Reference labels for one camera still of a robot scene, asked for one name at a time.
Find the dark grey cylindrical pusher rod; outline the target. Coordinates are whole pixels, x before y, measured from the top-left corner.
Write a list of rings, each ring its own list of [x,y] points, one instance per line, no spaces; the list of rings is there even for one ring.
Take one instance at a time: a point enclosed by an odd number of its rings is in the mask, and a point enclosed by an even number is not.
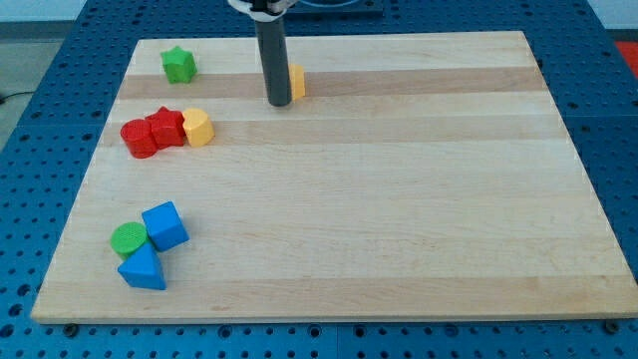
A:
[[[284,107],[292,102],[283,18],[255,22],[268,103]]]

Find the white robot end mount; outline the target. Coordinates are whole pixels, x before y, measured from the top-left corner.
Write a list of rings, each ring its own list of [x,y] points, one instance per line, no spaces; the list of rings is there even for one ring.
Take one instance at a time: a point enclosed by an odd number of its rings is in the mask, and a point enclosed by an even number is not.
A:
[[[247,15],[256,22],[273,22],[286,14],[287,10],[294,6],[298,0],[274,0],[274,1],[242,1],[227,0],[227,3],[236,11]]]

